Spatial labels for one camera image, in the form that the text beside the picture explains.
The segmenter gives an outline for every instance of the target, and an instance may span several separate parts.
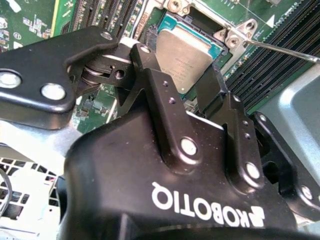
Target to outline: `hole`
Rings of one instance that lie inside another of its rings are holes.
[[[56,192],[55,189],[52,190],[52,193],[51,193],[51,195],[50,195],[50,198],[53,198],[53,199],[56,199],[56,198],[57,198],[57,192]]]
[[[15,202],[15,203],[19,202],[19,199],[20,199],[21,195],[22,195],[21,192],[14,191],[12,193],[12,197],[11,197],[10,201]]]
[[[251,136],[250,136],[250,134],[249,134],[249,133],[245,133],[245,134],[244,134],[244,136],[245,136],[245,138],[246,138],[246,139],[248,139],[248,140],[250,140],[250,139],[251,139]]]
[[[31,169],[36,169],[36,168],[37,168],[37,166],[38,166],[38,164],[34,163],[34,164],[32,164]]]
[[[169,103],[170,103],[170,104],[175,104],[175,103],[176,103],[176,100],[175,100],[173,97],[170,97]]]
[[[279,182],[279,168],[273,161],[268,161],[262,165],[263,174],[271,184]]]
[[[12,176],[12,174],[14,174],[15,171],[17,171],[18,169],[19,169],[19,168],[15,168],[15,167],[11,168],[10,171],[8,172],[8,175],[9,175],[9,176]]]
[[[2,169],[5,173],[7,173],[9,166],[0,164],[0,169]]]
[[[25,194],[23,195],[22,199],[21,199],[21,203],[22,204],[26,204],[28,199],[29,199],[30,195],[29,194]]]
[[[119,69],[114,72],[114,76],[118,80],[123,79],[125,77],[125,72],[123,70]]]
[[[52,177],[52,176],[46,176],[46,177],[45,177],[45,180],[46,180],[46,181],[51,181],[51,182],[53,182],[53,180],[55,180],[55,178]]]
[[[49,205],[50,206],[56,206],[56,207],[59,206],[58,201],[57,200],[52,200],[52,199],[49,200]]]
[[[11,220],[17,220],[23,209],[23,206],[9,204],[2,216]]]
[[[177,1],[173,1],[173,6],[175,6],[176,8],[178,8],[179,7],[179,3],[177,2]]]
[[[5,199],[6,195],[8,194],[8,190],[0,188],[0,199]]]
[[[71,83],[74,83],[75,80],[76,80],[76,76],[75,76],[75,75],[71,75],[71,76],[69,77],[69,79],[70,79]]]
[[[100,33],[101,37],[103,37],[104,39],[107,39],[109,41],[112,40],[112,36],[110,35],[110,33],[108,33],[107,31],[103,31],[102,33]]]
[[[247,31],[251,31],[255,28],[255,24],[253,22],[248,22],[248,24],[245,26],[245,29]]]
[[[18,166],[18,167],[24,167],[26,165],[25,161],[18,161],[16,160],[14,165]]]
[[[52,175],[52,176],[57,176],[57,175],[55,175],[52,171],[49,171],[48,174],[49,174],[49,175]]]
[[[6,164],[12,164],[14,161],[11,160],[11,159],[6,159],[6,158],[4,158],[4,159],[2,159],[2,162],[3,162],[3,163],[6,163]]]
[[[39,166],[38,172],[45,174],[47,172],[47,169],[45,167],[43,167],[43,166]]]

